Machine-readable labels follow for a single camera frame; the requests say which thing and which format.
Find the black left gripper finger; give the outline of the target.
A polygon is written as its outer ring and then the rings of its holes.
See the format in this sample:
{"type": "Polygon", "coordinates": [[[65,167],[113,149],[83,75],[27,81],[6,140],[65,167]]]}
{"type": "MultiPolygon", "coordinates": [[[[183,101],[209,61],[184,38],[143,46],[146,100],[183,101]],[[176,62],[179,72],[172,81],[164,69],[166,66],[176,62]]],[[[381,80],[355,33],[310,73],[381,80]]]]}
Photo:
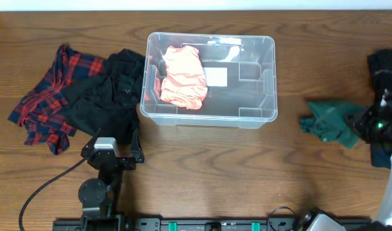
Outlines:
{"type": "Polygon", "coordinates": [[[94,145],[95,145],[97,139],[99,138],[100,131],[101,131],[100,129],[98,129],[96,131],[96,133],[92,136],[92,138],[89,140],[89,142],[86,143],[86,145],[84,145],[82,150],[93,150],[94,149],[94,145]]]}
{"type": "Polygon", "coordinates": [[[132,140],[130,143],[130,152],[133,157],[143,157],[143,150],[139,141],[139,129],[136,128],[132,134],[132,140]]]}

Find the dark green garment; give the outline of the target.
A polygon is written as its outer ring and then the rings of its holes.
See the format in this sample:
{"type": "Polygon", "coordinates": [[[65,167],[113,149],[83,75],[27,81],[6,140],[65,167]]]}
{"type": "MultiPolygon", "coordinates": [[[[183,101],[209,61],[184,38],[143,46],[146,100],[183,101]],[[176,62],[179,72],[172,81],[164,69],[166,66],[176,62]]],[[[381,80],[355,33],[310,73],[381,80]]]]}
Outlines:
{"type": "Polygon", "coordinates": [[[365,108],[347,101],[309,101],[310,117],[299,120],[303,132],[315,135],[322,142],[338,142],[351,149],[359,137],[346,124],[345,119],[365,111],[365,108]]]}

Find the black garment with grey stripe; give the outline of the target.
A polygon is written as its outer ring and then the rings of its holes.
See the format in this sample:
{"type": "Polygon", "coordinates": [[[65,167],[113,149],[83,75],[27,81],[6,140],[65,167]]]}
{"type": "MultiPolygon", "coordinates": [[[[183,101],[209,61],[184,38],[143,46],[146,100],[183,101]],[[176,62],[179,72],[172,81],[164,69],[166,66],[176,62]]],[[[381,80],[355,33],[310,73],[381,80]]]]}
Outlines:
{"type": "Polygon", "coordinates": [[[367,58],[375,103],[381,104],[382,97],[392,92],[392,49],[381,49],[367,58]]]}

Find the salmon pink garment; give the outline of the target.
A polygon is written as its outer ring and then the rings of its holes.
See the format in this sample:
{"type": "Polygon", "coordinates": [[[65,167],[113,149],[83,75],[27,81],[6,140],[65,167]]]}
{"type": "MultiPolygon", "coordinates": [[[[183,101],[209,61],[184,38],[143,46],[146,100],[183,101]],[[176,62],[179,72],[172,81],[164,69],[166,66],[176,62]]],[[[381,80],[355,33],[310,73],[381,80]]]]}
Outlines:
{"type": "Polygon", "coordinates": [[[167,75],[158,83],[160,99],[187,110],[199,110],[208,93],[199,50],[189,45],[169,46],[162,58],[167,75]]]}

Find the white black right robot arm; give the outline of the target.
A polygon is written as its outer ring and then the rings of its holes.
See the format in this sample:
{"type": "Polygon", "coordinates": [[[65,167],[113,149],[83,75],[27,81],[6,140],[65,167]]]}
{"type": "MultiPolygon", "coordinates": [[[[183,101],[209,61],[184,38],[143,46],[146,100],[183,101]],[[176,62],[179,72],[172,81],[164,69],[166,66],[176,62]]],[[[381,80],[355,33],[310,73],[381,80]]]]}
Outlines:
{"type": "Polygon", "coordinates": [[[303,132],[322,142],[337,142],[352,149],[360,141],[370,145],[371,164],[390,170],[375,222],[392,227],[392,96],[384,96],[366,108],[342,100],[310,101],[312,115],[300,119],[303,132]]]}

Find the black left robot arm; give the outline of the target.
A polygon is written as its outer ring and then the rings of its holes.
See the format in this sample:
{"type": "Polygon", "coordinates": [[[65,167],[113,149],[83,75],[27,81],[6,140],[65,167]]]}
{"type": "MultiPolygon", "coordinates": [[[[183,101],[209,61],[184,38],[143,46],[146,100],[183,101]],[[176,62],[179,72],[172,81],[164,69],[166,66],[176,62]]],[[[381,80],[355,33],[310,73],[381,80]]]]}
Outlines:
{"type": "Polygon", "coordinates": [[[116,139],[95,134],[82,148],[81,156],[98,170],[98,176],[82,183],[78,198],[82,204],[81,231],[133,230],[134,225],[117,211],[123,172],[136,169],[144,162],[144,154],[136,128],[130,143],[130,157],[122,157],[116,139]]]}

